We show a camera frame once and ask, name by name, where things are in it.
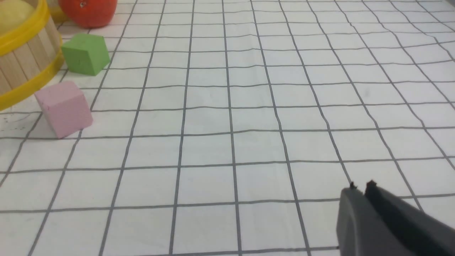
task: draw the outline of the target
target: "grid tablecloth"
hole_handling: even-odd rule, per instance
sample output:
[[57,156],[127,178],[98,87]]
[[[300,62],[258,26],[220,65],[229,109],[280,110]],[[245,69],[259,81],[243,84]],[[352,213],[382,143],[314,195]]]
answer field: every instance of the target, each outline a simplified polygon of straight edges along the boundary
[[455,227],[455,12],[441,1],[120,0],[66,67],[91,127],[0,112],[5,256],[336,256],[374,179]]

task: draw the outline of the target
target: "yellow band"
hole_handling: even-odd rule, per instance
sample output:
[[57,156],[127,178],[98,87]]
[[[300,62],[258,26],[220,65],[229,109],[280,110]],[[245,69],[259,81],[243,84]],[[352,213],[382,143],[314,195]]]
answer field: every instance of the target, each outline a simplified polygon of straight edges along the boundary
[[46,26],[50,16],[47,2],[38,1],[36,10],[22,25],[0,36],[0,56],[15,50],[36,36]]

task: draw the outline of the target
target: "wooden basket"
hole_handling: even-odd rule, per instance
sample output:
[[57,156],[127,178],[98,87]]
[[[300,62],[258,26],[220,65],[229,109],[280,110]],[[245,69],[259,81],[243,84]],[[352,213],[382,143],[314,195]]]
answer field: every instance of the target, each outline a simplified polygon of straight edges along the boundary
[[46,0],[26,0],[35,11],[0,36],[0,110],[32,95],[63,65],[61,37]]
[[56,24],[69,20],[61,10],[58,0],[47,0],[47,6],[49,6],[49,12],[51,13],[52,19]]

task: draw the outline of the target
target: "green cube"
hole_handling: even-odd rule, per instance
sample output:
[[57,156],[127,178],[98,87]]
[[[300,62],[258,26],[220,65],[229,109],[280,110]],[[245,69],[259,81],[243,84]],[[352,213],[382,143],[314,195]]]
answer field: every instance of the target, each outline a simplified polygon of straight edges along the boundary
[[111,60],[104,37],[77,34],[61,47],[71,72],[96,76]]

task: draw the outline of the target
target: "pink block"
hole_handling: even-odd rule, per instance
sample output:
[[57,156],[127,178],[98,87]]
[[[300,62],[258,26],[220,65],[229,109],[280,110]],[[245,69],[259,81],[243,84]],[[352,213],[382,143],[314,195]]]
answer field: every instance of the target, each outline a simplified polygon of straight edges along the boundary
[[93,123],[84,93],[73,82],[62,82],[35,92],[35,97],[57,138]]

